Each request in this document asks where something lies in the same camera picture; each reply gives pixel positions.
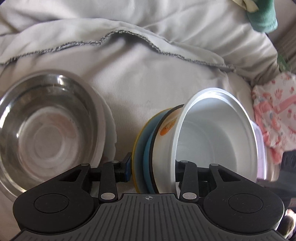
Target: ribbed gray surface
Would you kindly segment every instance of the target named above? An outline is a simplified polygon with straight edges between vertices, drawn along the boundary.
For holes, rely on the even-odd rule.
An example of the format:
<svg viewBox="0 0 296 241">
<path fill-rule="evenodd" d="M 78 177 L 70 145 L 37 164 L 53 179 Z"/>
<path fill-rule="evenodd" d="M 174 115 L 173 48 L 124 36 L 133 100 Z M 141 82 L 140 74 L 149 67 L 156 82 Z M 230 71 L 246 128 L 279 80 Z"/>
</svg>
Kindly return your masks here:
<svg viewBox="0 0 296 241">
<path fill-rule="evenodd" d="M 15 241 L 95 241 L 95 240 L 285 240 L 275 231 L 258 235 L 233 234 L 211 224 L 195 204 L 178 201 L 173 194 L 124 194 L 110 204 L 102 204 L 83 227 L 66 234 L 40 235 L 24 231 Z"/>
</svg>

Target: white container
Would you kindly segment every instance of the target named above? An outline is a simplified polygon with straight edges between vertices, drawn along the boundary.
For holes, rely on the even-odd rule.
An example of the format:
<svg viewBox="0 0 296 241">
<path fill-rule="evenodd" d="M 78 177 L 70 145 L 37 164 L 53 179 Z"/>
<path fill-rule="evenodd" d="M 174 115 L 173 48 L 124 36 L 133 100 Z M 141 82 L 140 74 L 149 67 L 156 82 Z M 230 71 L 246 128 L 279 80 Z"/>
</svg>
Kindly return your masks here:
<svg viewBox="0 0 296 241">
<path fill-rule="evenodd" d="M 155 137 L 152 166 L 159 193 L 176 192 L 175 160 L 218 163 L 256 181 L 257 143 L 251 120 L 228 92 L 209 88 L 169 115 Z"/>
<path fill-rule="evenodd" d="M 258 171 L 257 171 L 257 178 L 258 179 L 266 179 L 267 178 L 267 160 L 266 160 L 266 150 L 265 150 L 265 145 L 264 145 L 264 140 L 263 140 L 263 135 L 262 132 L 257 126 L 256 123 L 251 121 L 254 131 L 255 131 L 255 136 L 257 140 L 257 148 L 258 148 L 258 157 L 257 157 L 257 164 L 258 164 Z"/>
</svg>

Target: white fabric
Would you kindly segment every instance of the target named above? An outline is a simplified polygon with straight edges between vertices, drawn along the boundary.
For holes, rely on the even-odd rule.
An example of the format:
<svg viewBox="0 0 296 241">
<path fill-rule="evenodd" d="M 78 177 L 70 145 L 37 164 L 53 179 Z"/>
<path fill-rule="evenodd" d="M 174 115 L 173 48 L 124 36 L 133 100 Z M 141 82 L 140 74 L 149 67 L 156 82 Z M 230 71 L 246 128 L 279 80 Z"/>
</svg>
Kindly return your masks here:
<svg viewBox="0 0 296 241">
<path fill-rule="evenodd" d="M 155 48 L 126 34 L 115 34 L 99 46 L 114 30 L 140 34 Z M 79 75 L 111 108 L 118 135 L 117 159 L 132 150 L 138 131 L 151 116 L 207 87 L 234 94 L 253 119 L 251 87 L 243 78 L 263 83 L 279 72 L 276 50 L 267 36 L 253 31 L 244 10 L 230 0 L 6 0 L 0 6 L 0 35 L 0 63 L 32 51 L 55 51 L 2 65 L 0 94 L 39 70 Z M 66 49 L 70 41 L 92 45 Z M 223 71 L 232 65 L 237 74 Z M 131 182 L 120 186 L 120 192 L 133 191 Z M 2 193 L 0 200 L 4 215 L 0 240 L 7 241 L 18 227 L 12 203 Z"/>
<path fill-rule="evenodd" d="M 245 10 L 230 0 L 6 0 L 0 6 L 1 18 L 0 35 L 57 19 L 117 20 L 143 27 L 169 42 L 210 50 L 227 64 L 236 65 L 237 73 L 252 85 L 279 73 L 271 41 L 254 31 Z"/>
</svg>

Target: metal bowl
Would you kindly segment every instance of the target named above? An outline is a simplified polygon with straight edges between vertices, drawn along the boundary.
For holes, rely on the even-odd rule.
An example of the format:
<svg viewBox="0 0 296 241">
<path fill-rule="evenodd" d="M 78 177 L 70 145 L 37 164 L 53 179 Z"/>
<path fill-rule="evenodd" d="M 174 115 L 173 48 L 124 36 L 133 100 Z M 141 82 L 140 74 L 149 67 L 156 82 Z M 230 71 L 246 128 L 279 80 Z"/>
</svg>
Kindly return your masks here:
<svg viewBox="0 0 296 241">
<path fill-rule="evenodd" d="M 106 125 L 101 99 L 79 77 L 42 72 L 0 101 L 0 188 L 12 201 L 80 164 L 97 167 Z"/>
</svg>

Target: black plastic part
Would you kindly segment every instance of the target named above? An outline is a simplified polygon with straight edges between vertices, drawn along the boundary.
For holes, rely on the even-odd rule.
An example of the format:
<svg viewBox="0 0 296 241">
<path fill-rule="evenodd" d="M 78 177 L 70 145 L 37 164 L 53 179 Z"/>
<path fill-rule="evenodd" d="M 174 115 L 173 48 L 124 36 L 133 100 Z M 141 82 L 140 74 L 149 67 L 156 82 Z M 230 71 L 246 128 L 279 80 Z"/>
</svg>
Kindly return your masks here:
<svg viewBox="0 0 296 241">
<path fill-rule="evenodd" d="M 131 179 L 131 152 L 122 161 L 113 163 L 116 182 L 128 182 Z M 92 168 L 90 180 L 99 182 L 101 180 L 102 167 Z"/>
<path fill-rule="evenodd" d="M 283 153 L 281 171 L 292 172 L 296 174 L 296 150 L 286 151 Z"/>
<path fill-rule="evenodd" d="M 174 194 L 123 194 L 100 205 L 84 226 L 64 234 L 21 232 L 14 241 L 284 241 L 274 230 L 236 234 L 212 224 L 198 205 L 179 201 Z"/>
<path fill-rule="evenodd" d="M 183 202 L 197 202 L 199 198 L 199 189 L 196 165 L 189 161 L 185 163 L 178 162 L 178 165 L 185 166 L 179 199 Z M 184 193 L 193 193 L 196 195 L 196 198 L 186 199 L 183 197 Z"/>
<path fill-rule="evenodd" d="M 114 194 L 114 198 L 112 199 L 102 198 L 102 195 L 105 193 Z M 98 199 L 101 203 L 114 202 L 118 200 L 114 167 L 112 162 L 106 162 L 103 164 Z"/>
<path fill-rule="evenodd" d="M 244 234 L 278 226 L 284 205 L 277 195 L 220 165 L 210 171 L 217 187 L 205 197 L 203 209 L 213 223 Z"/>
<path fill-rule="evenodd" d="M 13 204 L 20 229 L 52 234 L 83 224 L 95 208 L 89 170 L 79 165 L 21 194 Z"/>
<path fill-rule="evenodd" d="M 275 193 L 282 200 L 284 204 L 284 210 L 288 208 L 296 212 L 296 192 L 286 191 L 280 188 L 267 187 L 268 190 Z"/>
<path fill-rule="evenodd" d="M 153 166 L 152 166 L 152 155 L 153 155 L 153 146 L 154 146 L 154 142 L 155 142 L 155 138 L 157 135 L 157 132 L 160 128 L 160 126 L 162 125 L 162 123 L 164 122 L 164 120 L 175 110 L 182 108 L 184 105 L 178 105 L 172 109 L 170 109 L 158 122 L 157 126 L 154 129 L 153 135 L 152 135 L 152 139 L 151 139 L 151 143 L 150 143 L 150 147 L 149 147 L 149 174 L 150 174 L 150 178 L 151 178 L 151 183 L 152 183 L 152 187 L 155 193 L 159 193 L 156 183 L 155 183 L 155 179 L 154 179 L 154 174 L 153 174 Z"/>
<path fill-rule="evenodd" d="M 20 195 L 13 212 L 20 229 L 29 231 L 15 240 L 282 240 L 270 231 L 283 215 L 280 198 L 216 164 L 176 162 L 180 200 L 173 194 L 124 194 L 118 201 L 116 181 L 130 178 L 129 162 L 130 155 L 92 170 L 80 165 Z M 89 195 L 92 181 L 100 181 L 98 198 Z"/>
<path fill-rule="evenodd" d="M 120 168 L 115 169 L 116 182 L 128 182 L 131 179 L 131 155 L 129 152 L 120 162 Z"/>
</svg>

